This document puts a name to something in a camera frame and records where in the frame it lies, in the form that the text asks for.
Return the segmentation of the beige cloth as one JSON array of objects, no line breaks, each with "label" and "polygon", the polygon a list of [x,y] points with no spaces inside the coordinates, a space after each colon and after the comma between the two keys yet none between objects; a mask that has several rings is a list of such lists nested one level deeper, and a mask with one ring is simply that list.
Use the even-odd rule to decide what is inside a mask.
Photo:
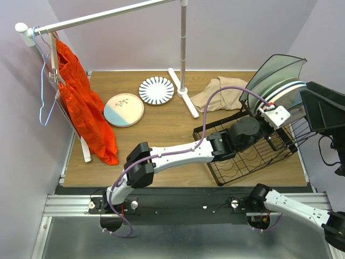
[{"label": "beige cloth", "polygon": [[[203,113],[205,111],[206,102],[210,96],[218,89],[227,87],[227,86],[236,86],[245,88],[247,82],[239,78],[227,78],[218,76],[216,79],[211,79],[210,83],[205,87],[205,89],[191,97],[191,101],[194,104],[195,108]],[[210,101],[207,112],[214,112],[217,110],[238,110],[241,108],[241,103],[239,98],[242,94],[240,90],[223,90],[218,92]]]}]

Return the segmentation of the black mounting rail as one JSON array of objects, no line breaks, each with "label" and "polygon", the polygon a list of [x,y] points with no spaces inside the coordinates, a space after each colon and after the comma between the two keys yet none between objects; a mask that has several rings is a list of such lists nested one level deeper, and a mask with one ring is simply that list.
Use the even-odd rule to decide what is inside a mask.
[{"label": "black mounting rail", "polygon": [[135,189],[118,205],[108,194],[93,196],[91,214],[115,211],[133,225],[247,224],[254,214],[262,221],[270,210],[250,198],[251,187],[196,187]]}]

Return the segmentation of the white blue rimmed plate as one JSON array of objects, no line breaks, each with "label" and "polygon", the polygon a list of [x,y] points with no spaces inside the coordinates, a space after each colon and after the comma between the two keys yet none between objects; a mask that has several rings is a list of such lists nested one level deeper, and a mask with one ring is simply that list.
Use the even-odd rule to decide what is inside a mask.
[{"label": "white blue rimmed plate", "polygon": [[283,106],[287,110],[302,102],[300,91],[305,90],[306,83],[293,81],[272,92],[265,100],[274,103],[276,106]]}]

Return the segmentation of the blue striped white plate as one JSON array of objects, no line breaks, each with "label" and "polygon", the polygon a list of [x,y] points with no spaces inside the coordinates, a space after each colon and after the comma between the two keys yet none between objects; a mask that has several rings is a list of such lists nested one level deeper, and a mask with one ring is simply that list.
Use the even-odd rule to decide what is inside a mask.
[{"label": "blue striped white plate", "polygon": [[150,77],[139,86],[139,97],[149,105],[164,105],[169,102],[175,93],[173,83],[165,77]]}]

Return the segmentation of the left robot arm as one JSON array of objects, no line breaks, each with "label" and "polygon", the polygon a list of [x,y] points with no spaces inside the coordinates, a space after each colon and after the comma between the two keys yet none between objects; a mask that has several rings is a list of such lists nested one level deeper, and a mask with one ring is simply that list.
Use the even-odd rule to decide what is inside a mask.
[{"label": "left robot arm", "polygon": [[242,117],[229,128],[183,145],[149,147],[147,142],[142,142],[127,156],[119,179],[104,192],[97,210],[116,212],[133,190],[151,185],[154,175],[163,170],[190,163],[232,159],[279,129],[283,122],[284,118],[280,118],[277,112],[271,115],[263,113],[256,118]]}]

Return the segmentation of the square leaf pattern plate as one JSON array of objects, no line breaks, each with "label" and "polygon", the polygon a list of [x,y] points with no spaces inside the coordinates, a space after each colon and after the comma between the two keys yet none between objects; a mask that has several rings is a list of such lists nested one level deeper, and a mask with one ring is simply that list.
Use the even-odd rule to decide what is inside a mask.
[{"label": "square leaf pattern plate", "polygon": [[290,117],[282,124],[283,126],[291,124],[305,116],[300,91],[306,88],[306,84],[293,85],[279,93],[273,101],[276,106],[283,106],[290,113]]}]

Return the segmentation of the wooden clip hanger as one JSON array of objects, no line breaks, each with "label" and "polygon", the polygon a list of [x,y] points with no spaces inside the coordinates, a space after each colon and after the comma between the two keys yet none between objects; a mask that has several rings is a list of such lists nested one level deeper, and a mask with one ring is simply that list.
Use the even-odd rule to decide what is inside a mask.
[{"label": "wooden clip hanger", "polygon": [[49,77],[52,78],[57,85],[59,85],[59,83],[65,85],[65,81],[63,80],[59,72],[59,62],[56,46],[56,40],[59,40],[59,37],[55,32],[49,32],[48,37],[51,57],[51,72],[49,72]]}]

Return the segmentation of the cream round plate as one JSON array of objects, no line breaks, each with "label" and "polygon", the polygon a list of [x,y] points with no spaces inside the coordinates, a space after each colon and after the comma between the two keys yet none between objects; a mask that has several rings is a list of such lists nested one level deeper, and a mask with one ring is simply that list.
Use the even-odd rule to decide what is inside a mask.
[{"label": "cream round plate", "polygon": [[118,94],[108,100],[103,109],[105,119],[115,127],[136,124],[144,114],[144,104],[130,93]]}]

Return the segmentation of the white clothes rack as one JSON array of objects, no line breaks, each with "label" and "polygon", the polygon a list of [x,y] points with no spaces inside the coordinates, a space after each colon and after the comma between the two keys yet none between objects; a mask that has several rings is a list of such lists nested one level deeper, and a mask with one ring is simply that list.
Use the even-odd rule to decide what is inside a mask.
[{"label": "white clothes rack", "polygon": [[[35,53],[36,57],[43,64],[42,58],[40,57],[38,49],[35,46],[35,43],[34,43],[33,38],[32,38],[33,33],[35,33],[36,36],[42,36],[43,34],[48,35],[49,32],[55,32],[56,33],[59,30],[72,28],[72,27],[75,27],[78,25],[98,21],[101,19],[113,17],[113,16],[120,15],[123,13],[128,13],[131,11],[140,10],[140,9],[144,9],[144,8],[148,8],[151,6],[156,6],[156,5],[164,4],[164,3],[168,3],[168,1],[145,1],[145,2],[141,2],[141,3],[136,3],[136,4],[124,6],[121,8],[116,8],[116,9],[111,9],[111,10],[107,10],[107,11],[103,11],[103,12],[98,12],[98,13],[94,13],[91,15],[82,16],[82,17],[78,17],[78,18],[74,18],[74,19],[69,19],[67,21],[58,22],[58,23],[54,23],[54,24],[46,25],[46,26],[42,26],[42,27],[35,27],[35,28],[29,28],[24,23],[17,23],[15,25],[15,30],[21,35],[25,44],[32,49],[32,51]],[[185,102],[187,108],[189,109],[192,117],[198,118],[199,113],[197,112],[192,101],[190,100],[190,97],[188,96],[188,90],[185,86],[185,72],[186,72],[185,57],[186,57],[187,6],[188,6],[188,2],[187,1],[180,1],[180,5],[181,5],[181,48],[180,48],[181,72],[180,72],[180,77],[178,77],[176,75],[175,71],[172,68],[169,68],[168,72],[169,72],[169,75],[170,75],[173,83],[175,84],[175,86],[177,88],[177,95],[184,100],[184,102]],[[48,68],[46,69],[46,74],[49,76],[49,72],[51,72],[51,58],[48,61],[47,65],[48,65]],[[63,102],[61,100],[60,92],[58,89],[59,85],[57,85],[53,81],[52,78],[49,77],[49,79],[50,79],[51,85],[57,91],[56,96],[55,96],[56,100],[57,100],[57,104],[58,104],[60,110],[62,111],[62,113],[64,114],[65,118],[67,119],[67,121],[71,125],[72,124],[71,118],[68,115],[68,111],[67,111],[66,106],[63,104]]]}]

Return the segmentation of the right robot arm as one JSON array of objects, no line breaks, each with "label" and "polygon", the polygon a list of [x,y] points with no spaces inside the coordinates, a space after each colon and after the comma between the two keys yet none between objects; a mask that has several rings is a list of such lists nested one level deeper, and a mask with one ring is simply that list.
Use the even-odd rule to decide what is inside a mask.
[{"label": "right robot arm", "polygon": [[[309,129],[331,139],[330,146],[337,151],[340,163],[335,173],[344,176],[344,94],[310,81],[301,97]],[[299,194],[296,188],[285,195],[259,183],[243,205],[252,212],[269,210],[289,216],[314,228],[329,245],[344,251],[344,212],[313,207],[311,200],[316,195],[315,191]]]}]

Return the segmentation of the orange garment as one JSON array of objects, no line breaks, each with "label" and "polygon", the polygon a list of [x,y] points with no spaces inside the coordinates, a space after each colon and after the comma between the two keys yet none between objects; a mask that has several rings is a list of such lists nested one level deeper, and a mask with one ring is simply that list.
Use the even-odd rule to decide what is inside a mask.
[{"label": "orange garment", "polygon": [[61,98],[72,124],[90,151],[108,165],[118,165],[118,147],[112,127],[103,115],[105,104],[91,89],[89,79],[78,57],[60,40],[56,40]]}]

